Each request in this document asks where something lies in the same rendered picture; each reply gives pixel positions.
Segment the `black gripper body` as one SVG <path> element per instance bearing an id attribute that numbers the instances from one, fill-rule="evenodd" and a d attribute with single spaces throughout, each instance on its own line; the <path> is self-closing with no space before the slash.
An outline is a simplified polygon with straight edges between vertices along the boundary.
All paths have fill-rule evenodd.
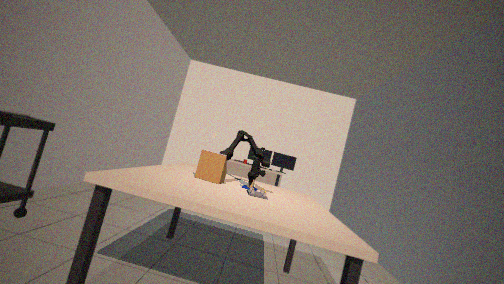
<path id="1" fill-rule="evenodd" d="M 256 171 L 258 170 L 258 168 L 259 168 L 260 166 L 259 166 L 259 165 L 254 165 L 254 164 L 252 164 L 252 166 L 251 166 L 251 167 L 252 167 L 252 168 L 251 168 L 250 172 L 248 172 L 248 175 L 249 175 L 249 176 L 252 176 L 252 177 L 256 177 L 257 175 L 259 176 L 259 173 L 257 174 L 257 173 L 256 173 Z"/>

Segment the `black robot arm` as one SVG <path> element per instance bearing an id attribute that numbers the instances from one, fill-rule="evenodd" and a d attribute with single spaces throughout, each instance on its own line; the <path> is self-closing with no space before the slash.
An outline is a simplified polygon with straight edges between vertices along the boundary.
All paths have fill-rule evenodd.
<path id="1" fill-rule="evenodd" d="M 248 139 L 245 139 L 244 135 Z M 238 131 L 237 137 L 232 142 L 232 144 L 230 145 L 230 147 L 226 148 L 224 151 L 220 151 L 220 154 L 227 155 L 227 160 L 230 160 L 231 157 L 233 156 L 234 149 L 236 148 L 236 146 L 238 145 L 238 143 L 240 141 L 249 142 L 249 144 L 250 144 L 250 146 L 251 146 L 251 148 L 253 150 L 253 154 L 254 154 L 254 156 L 252 157 L 252 158 L 254 158 L 254 160 L 253 160 L 253 164 L 254 165 L 259 165 L 260 166 L 260 163 L 261 163 L 261 166 L 263 166 L 263 167 L 267 167 L 267 168 L 270 167 L 271 161 L 269 159 L 264 159 L 263 152 L 257 147 L 255 141 L 253 140 L 253 137 L 251 135 L 249 135 L 247 132 L 243 131 L 243 130 L 239 130 Z M 260 167 L 258 168 L 258 170 L 256 171 L 256 173 L 257 174 L 259 173 L 262 177 L 264 177 L 264 175 L 266 174 L 265 170 L 262 171 L 260 169 Z"/>

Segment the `blue plate with square handle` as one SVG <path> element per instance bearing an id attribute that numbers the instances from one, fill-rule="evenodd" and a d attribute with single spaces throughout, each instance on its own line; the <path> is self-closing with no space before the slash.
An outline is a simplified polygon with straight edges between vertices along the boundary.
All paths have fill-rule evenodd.
<path id="1" fill-rule="evenodd" d="M 251 185 L 252 185 L 252 187 L 254 186 L 254 182 L 255 182 L 255 180 L 253 180 L 253 182 L 252 182 L 252 184 L 251 184 Z M 248 181 L 248 184 L 247 184 L 247 185 L 242 186 L 242 188 L 245 188 L 245 189 L 250 189 L 251 185 L 249 185 L 249 181 Z M 253 188 L 254 188 L 254 187 L 253 187 Z M 257 189 L 257 188 L 254 188 L 254 190 L 256 191 L 256 190 L 258 190 L 258 189 Z"/>

